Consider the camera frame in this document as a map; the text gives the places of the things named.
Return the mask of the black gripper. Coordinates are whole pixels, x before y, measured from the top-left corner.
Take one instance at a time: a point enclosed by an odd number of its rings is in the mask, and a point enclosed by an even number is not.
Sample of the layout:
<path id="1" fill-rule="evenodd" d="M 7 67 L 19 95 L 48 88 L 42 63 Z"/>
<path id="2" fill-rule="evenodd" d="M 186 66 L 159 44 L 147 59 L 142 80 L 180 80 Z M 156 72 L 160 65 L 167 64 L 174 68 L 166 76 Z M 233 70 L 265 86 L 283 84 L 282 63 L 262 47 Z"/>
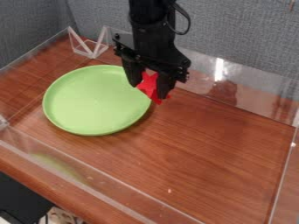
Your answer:
<path id="1" fill-rule="evenodd" d="M 128 83 L 135 88 L 143 80 L 143 71 L 158 72 L 156 93 L 159 99 L 166 99 L 175 87 L 176 81 L 186 82 L 191 60 L 175 46 L 158 50 L 155 56 L 139 52 L 134 45 L 134 35 L 115 33 L 112 36 L 115 55 L 122 58 Z"/>

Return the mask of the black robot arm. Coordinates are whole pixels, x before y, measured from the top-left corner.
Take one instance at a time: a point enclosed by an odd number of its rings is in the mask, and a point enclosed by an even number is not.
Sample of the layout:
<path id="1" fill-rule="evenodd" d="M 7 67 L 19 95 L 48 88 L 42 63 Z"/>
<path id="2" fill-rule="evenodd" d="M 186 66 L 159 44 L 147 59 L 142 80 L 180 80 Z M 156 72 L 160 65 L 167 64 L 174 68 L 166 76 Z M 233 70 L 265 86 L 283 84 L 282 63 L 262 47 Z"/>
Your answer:
<path id="1" fill-rule="evenodd" d="M 115 55 L 122 59 L 128 83 L 143 83 L 143 72 L 156 72 L 154 86 L 164 100 L 176 82 L 188 79 L 192 64 L 175 46 L 175 36 L 191 29 L 191 17 L 176 0 L 128 0 L 128 21 L 132 33 L 115 33 Z"/>

